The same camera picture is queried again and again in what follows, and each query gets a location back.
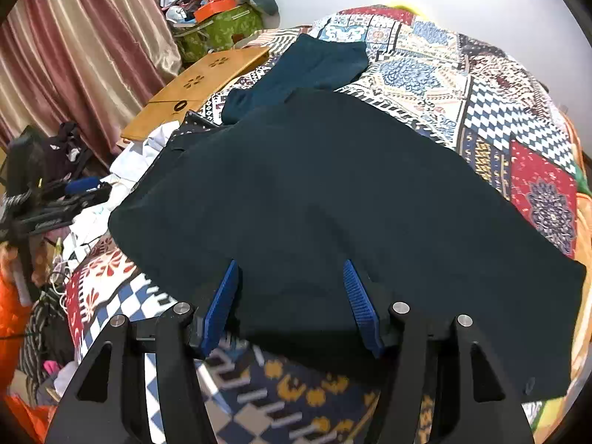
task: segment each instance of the bed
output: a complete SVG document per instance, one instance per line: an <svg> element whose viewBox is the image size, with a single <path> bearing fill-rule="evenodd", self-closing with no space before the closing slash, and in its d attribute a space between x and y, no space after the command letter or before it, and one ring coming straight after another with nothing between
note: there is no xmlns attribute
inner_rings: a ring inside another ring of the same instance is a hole
<svg viewBox="0 0 592 444"><path fill-rule="evenodd" d="M258 32L248 46L268 47L268 61L213 94L201 115L219 124L229 91L253 86L301 33L328 41L365 41L371 65L359 80L338 91L458 153L559 251L592 265L592 198L569 119L544 86L503 50L409 11L362 7L321 18L310 27ZM582 288L567 395L523 405L536 443L554 431L590 375L591 279L588 275ZM78 359L115 314L144 319L175 302L109 234L103 235L67 284ZM196 368L212 427L218 441L228 444L362 442L380 393L232 336ZM165 435L154 355L146 356L145 369L150 431L153 442L161 444ZM418 443L428 440L433 406L430 396L424 396Z"/></svg>

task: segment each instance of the blue textured pad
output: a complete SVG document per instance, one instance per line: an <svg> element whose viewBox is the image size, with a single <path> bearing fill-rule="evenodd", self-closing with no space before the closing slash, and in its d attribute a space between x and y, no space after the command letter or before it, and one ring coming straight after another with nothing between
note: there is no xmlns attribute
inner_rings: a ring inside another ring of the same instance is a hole
<svg viewBox="0 0 592 444"><path fill-rule="evenodd" d="M218 291L209 306L208 313L203 319L203 339L201 341L201 351L204 356L208 356L212 350L218 346L232 301L235 299L236 289L239 285L239 266L233 260L230 262L224 279L218 287Z"/></svg>
<svg viewBox="0 0 592 444"><path fill-rule="evenodd" d="M378 316L351 260L346 260L343 264L343 284L364 346L378 358L384 351L378 328Z"/></svg>

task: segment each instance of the striped curtain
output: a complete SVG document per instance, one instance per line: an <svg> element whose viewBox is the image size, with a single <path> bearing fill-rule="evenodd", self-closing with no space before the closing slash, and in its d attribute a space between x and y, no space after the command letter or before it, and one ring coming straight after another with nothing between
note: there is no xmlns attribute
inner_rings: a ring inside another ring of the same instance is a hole
<svg viewBox="0 0 592 444"><path fill-rule="evenodd" d="M19 0L0 26L0 144L74 120L109 164L121 129L180 66L157 0Z"/></svg>

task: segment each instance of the black cloth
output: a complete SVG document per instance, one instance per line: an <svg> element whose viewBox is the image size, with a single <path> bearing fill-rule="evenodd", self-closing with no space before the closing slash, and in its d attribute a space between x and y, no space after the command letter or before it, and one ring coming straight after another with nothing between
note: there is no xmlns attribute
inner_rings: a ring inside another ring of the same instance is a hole
<svg viewBox="0 0 592 444"><path fill-rule="evenodd" d="M299 35L255 85L230 91L222 122L235 124L254 108L282 103L296 88L337 90L357 80L367 66L364 42L337 43Z"/></svg>
<svg viewBox="0 0 592 444"><path fill-rule="evenodd" d="M191 301L208 261L243 271L231 332L376 382L345 259L439 323L469 314L525 400L563 395L585 267L453 151L362 101L297 90L215 134L173 139L111 214L122 251Z"/></svg>

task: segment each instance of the white wall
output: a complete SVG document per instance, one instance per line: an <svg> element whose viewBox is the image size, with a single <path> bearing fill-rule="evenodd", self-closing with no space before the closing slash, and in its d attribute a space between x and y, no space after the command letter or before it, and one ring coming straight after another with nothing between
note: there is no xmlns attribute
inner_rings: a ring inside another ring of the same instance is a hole
<svg viewBox="0 0 592 444"><path fill-rule="evenodd" d="M406 1L445 28L497 45L544 82L568 108L592 155L592 48L562 0L276 0L280 26L366 4Z"/></svg>

